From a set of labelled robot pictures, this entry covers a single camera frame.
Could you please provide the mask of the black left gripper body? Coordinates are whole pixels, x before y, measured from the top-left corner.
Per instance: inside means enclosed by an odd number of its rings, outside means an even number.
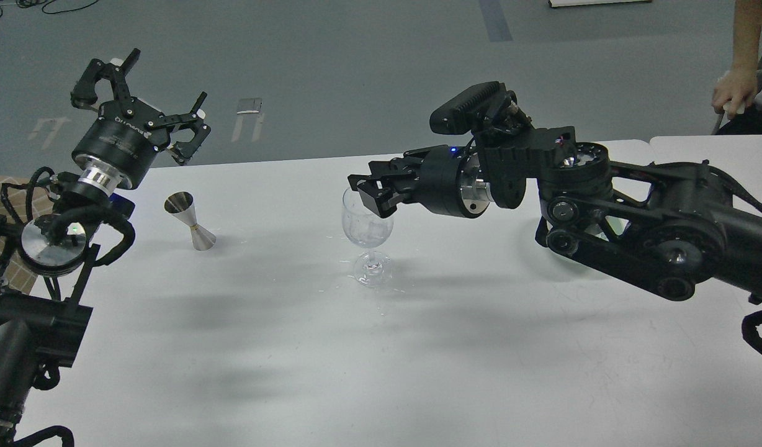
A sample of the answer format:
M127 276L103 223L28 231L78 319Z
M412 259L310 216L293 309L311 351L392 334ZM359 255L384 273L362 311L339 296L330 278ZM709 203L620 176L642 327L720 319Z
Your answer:
M97 120L71 153L81 169L95 158L121 173L120 189L136 189L145 178L158 150L164 147L164 130L149 129L148 122L159 120L160 112L139 99L132 99L126 116L117 100L103 102Z

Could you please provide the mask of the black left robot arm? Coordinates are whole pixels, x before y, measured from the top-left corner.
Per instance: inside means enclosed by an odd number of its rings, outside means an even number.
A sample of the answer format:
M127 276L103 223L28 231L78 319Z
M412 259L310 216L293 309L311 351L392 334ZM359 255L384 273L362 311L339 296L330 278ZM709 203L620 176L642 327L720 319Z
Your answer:
M169 114L131 93L139 60L92 59L71 104L97 114L72 151L79 172L43 166L23 181L0 179L0 446L35 446L72 431L52 425L18 438L27 396L60 384L92 316L81 296L92 270L119 260L135 241L134 203L118 190L140 186L155 158L193 158L211 129L200 93L191 110Z

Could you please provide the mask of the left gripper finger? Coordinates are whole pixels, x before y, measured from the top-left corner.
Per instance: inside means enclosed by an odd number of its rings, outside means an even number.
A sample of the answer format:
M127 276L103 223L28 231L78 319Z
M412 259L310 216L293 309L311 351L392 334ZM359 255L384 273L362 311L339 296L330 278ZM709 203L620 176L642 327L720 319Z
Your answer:
M202 91L188 112L157 114L146 122L147 130L166 135L166 151L177 165L188 165L210 136L212 127L205 121L206 113L202 109L206 98L207 93Z
M126 74L139 60L140 54L140 49L134 48L121 63L105 63L97 58L92 59L71 90L72 106L78 109L94 107L98 100L96 84L105 79L110 82L112 97L119 105L121 113L134 115L133 96L126 82Z

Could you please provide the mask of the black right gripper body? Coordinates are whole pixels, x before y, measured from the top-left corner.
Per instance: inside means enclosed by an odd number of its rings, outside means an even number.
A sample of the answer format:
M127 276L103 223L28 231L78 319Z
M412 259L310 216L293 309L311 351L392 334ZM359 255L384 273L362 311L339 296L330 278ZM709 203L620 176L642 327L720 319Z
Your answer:
M413 201L434 214L474 219L494 202L475 150L427 147L412 153L421 158Z

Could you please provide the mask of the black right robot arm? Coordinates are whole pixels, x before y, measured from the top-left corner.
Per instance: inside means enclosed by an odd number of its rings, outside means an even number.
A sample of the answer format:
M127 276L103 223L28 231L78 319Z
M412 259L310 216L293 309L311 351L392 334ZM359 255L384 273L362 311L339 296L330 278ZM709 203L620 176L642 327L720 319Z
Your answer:
M762 303L762 203L707 161L611 161L607 147L565 127L477 130L464 147L410 150L369 169L349 185L381 218L399 204L469 219L491 203L514 209L534 179L540 246L672 302L715 278ZM741 323L762 355L761 326L762 309Z

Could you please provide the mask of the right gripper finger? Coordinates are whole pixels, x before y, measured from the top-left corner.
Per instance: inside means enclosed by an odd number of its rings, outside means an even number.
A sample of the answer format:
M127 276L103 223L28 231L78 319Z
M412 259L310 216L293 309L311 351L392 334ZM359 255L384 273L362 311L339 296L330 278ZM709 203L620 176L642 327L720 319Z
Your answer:
M396 156L388 161L369 163L369 182L377 187L416 187L418 186L423 156Z
M417 174L372 174L347 176L350 189L369 211L379 218L389 218L399 204L415 203L413 192L417 189Z

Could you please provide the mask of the person's right hand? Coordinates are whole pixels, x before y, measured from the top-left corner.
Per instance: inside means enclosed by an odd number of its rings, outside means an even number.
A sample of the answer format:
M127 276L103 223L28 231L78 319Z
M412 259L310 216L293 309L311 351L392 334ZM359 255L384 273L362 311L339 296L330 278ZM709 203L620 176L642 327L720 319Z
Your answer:
M711 96L711 107L717 114L734 119L753 103L758 90L756 69L735 67L724 73Z

